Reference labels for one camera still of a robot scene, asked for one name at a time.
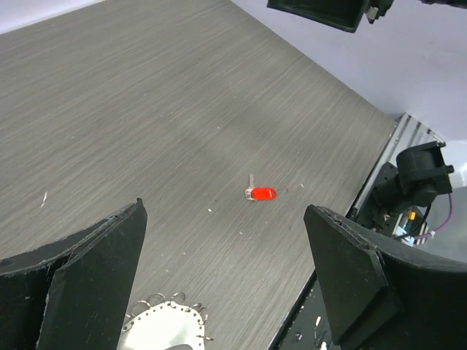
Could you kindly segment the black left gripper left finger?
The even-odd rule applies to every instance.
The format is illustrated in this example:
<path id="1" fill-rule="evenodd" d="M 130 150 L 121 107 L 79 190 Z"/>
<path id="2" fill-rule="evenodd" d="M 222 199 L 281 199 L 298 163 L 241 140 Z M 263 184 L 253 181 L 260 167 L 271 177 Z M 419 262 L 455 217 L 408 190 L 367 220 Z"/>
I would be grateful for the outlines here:
<path id="1" fill-rule="evenodd" d="M 137 199 L 1 260 L 2 349 L 116 349 L 147 227 Z"/>

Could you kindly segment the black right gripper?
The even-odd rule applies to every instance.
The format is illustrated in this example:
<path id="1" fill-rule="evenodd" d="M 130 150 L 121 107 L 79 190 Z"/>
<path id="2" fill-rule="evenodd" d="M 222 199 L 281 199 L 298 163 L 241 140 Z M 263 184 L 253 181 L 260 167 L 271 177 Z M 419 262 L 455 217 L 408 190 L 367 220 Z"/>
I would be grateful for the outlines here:
<path id="1" fill-rule="evenodd" d="M 373 23 L 385 16 L 392 0 L 269 0 L 267 7 L 355 33 L 363 17 Z"/>

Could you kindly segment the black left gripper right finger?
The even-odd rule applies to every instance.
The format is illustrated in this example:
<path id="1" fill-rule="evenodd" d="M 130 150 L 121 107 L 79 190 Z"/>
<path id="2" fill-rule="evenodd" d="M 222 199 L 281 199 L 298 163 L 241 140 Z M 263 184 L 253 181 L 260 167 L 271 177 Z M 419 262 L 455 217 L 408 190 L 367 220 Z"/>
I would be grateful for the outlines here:
<path id="1" fill-rule="evenodd" d="M 304 223 L 333 342 L 342 349 L 464 349 L 466 264 L 322 206 Z"/>

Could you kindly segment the key with red tag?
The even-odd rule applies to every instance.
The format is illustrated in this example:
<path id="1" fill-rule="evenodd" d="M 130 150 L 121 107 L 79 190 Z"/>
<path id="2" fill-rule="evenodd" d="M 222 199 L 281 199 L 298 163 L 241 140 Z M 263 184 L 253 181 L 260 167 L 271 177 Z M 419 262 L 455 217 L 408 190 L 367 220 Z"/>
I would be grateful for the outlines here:
<path id="1" fill-rule="evenodd" d="M 256 187 L 253 174 L 249 174 L 249 184 L 244 195 L 249 201 L 271 201 L 277 197 L 277 191 L 273 187 Z"/>

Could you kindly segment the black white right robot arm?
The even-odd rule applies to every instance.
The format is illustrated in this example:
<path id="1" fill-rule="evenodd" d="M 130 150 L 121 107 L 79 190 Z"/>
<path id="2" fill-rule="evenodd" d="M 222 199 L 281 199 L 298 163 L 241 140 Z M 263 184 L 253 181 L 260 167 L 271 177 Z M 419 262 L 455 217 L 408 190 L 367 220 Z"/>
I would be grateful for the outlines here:
<path id="1" fill-rule="evenodd" d="M 373 23 L 392 7 L 392 1 L 268 1 L 267 7 L 307 20 L 355 33 L 363 17 Z M 396 157 L 397 174 L 373 190 L 377 206 L 401 213 L 410 206 L 428 207 L 438 195 L 452 192 L 449 175 L 455 172 L 444 162 L 446 144 L 432 141 L 401 151 Z"/>

